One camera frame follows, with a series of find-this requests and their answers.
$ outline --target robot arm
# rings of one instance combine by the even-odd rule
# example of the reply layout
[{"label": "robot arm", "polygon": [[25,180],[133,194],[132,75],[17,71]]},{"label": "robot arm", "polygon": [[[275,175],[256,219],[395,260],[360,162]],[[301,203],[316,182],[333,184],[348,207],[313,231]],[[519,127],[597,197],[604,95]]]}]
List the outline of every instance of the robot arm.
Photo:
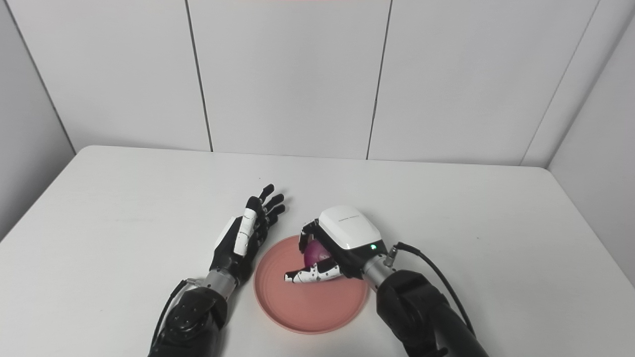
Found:
[{"label": "robot arm", "polygon": [[[282,194],[264,204],[274,190],[268,185],[259,197],[252,196],[242,217],[231,218],[217,241],[210,271],[205,279],[181,281],[170,296],[152,337],[149,357],[210,357],[219,331],[227,323],[227,299],[253,273],[253,260],[267,239],[269,228],[284,212]],[[164,319],[180,291],[186,290]]]},{"label": "robot arm", "polygon": [[[341,275],[364,279],[377,293],[377,314],[403,343],[409,357],[487,357],[466,314],[464,323],[445,296],[422,274],[392,267],[397,250],[408,250],[424,258],[447,283],[438,268],[416,248],[398,243],[388,252],[377,228],[349,206],[329,208],[304,226],[299,241],[302,253],[312,239],[317,239],[331,258],[287,272],[286,281],[309,283]],[[446,286],[464,313],[449,283]]]}]

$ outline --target red onion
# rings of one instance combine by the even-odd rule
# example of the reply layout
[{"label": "red onion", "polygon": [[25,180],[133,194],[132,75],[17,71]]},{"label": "red onion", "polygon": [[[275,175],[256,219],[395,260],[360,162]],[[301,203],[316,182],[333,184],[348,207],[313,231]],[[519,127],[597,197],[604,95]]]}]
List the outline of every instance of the red onion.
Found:
[{"label": "red onion", "polygon": [[331,253],[322,246],[322,243],[317,240],[312,240],[304,250],[304,266],[310,267],[313,264],[330,257]]}]

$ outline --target white robotic hand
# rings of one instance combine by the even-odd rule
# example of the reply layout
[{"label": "white robotic hand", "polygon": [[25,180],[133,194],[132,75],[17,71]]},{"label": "white robotic hand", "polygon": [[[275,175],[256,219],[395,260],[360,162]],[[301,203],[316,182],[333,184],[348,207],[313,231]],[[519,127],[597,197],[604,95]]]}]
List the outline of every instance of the white robotic hand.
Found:
[{"label": "white robotic hand", "polygon": [[341,275],[362,279],[373,265],[372,262],[385,258],[387,254],[379,230],[351,206],[331,207],[304,226],[298,242],[300,251],[305,253],[314,239],[328,250],[331,257],[312,266],[287,272],[285,281],[311,283]]}]

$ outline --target round plate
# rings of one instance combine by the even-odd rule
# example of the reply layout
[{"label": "round plate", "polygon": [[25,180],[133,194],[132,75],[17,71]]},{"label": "round plate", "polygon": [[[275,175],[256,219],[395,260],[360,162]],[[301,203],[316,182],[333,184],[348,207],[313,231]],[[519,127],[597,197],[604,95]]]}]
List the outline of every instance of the round plate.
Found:
[{"label": "round plate", "polygon": [[368,295],[366,283],[345,277],[294,284],[284,274],[304,266],[298,236],[286,238],[262,257],[254,289],[262,310],[278,325],[299,333],[325,333],[350,322]]}]

